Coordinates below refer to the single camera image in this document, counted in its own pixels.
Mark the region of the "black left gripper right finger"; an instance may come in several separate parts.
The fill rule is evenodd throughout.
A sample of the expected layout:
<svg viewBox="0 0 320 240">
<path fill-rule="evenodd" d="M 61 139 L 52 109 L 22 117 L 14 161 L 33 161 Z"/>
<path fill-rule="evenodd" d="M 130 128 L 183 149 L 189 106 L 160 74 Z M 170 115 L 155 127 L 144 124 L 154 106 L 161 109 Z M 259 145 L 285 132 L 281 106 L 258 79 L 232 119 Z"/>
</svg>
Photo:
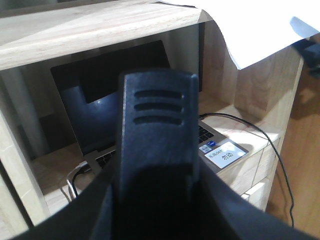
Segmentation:
<svg viewBox="0 0 320 240">
<path fill-rule="evenodd" d="M 199 161 L 200 230 L 203 240 L 312 240 L 244 200 Z"/>
</svg>

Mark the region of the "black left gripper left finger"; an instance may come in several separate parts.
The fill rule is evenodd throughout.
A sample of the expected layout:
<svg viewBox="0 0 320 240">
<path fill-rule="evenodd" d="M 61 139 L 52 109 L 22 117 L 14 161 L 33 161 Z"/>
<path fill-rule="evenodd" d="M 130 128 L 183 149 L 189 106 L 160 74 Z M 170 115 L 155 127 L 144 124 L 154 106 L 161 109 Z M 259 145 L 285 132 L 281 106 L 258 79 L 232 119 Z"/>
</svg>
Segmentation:
<svg viewBox="0 0 320 240">
<path fill-rule="evenodd" d="M 66 207 L 14 240 L 113 240 L 114 159 Z"/>
</svg>

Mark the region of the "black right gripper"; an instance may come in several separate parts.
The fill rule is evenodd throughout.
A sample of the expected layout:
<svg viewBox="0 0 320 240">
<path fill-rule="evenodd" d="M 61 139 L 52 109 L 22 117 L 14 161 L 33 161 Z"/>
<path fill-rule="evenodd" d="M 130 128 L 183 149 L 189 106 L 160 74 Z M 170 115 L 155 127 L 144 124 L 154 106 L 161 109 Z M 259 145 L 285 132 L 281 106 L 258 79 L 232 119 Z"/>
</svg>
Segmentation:
<svg viewBox="0 0 320 240">
<path fill-rule="evenodd" d="M 302 56 L 308 67 L 309 74 L 314 78 L 320 77 L 320 44 L 312 40 L 301 39 L 292 47 Z"/>
</svg>

